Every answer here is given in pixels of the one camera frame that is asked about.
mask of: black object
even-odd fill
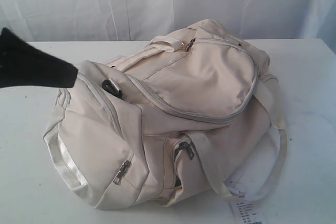
[[[101,87],[110,94],[114,95],[117,98],[122,99],[122,91],[117,84],[113,82],[112,79],[103,81]]]
[[[78,69],[42,52],[3,28],[0,35],[0,88],[44,86],[72,88]]]

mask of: zipper pull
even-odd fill
[[[196,38],[193,38],[187,45],[187,48],[185,49],[187,52],[189,51],[189,49],[193,46],[194,42],[195,42]]]
[[[188,153],[188,156],[190,158],[190,160],[193,160],[194,156],[195,156],[195,153],[193,152],[193,149],[191,148],[191,145],[187,142],[182,142],[180,145],[179,145],[179,149],[180,150],[186,150],[187,153]]]
[[[122,166],[120,167],[116,177],[113,180],[113,183],[115,183],[116,185],[119,185],[120,180],[122,179],[122,177],[126,174],[126,172],[128,171],[128,168],[130,168],[131,162],[126,160]]]

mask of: cream duffel bag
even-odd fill
[[[258,200],[280,174],[287,136],[268,55],[203,20],[155,37],[141,52],[85,61],[60,89],[44,140],[68,187],[98,209],[148,200],[172,205],[213,189]],[[226,179],[274,126],[280,151],[254,194]]]

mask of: table surface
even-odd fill
[[[258,202],[269,224],[336,223],[336,57],[320,39],[249,40],[271,57],[282,87],[289,148],[275,190]],[[34,42],[79,63],[107,62],[146,42]],[[0,223],[234,223],[208,191],[169,208],[95,210],[67,188],[42,139],[57,90],[0,90]]]

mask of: paper tag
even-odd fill
[[[239,224],[267,224],[264,214],[253,203],[230,203]]]

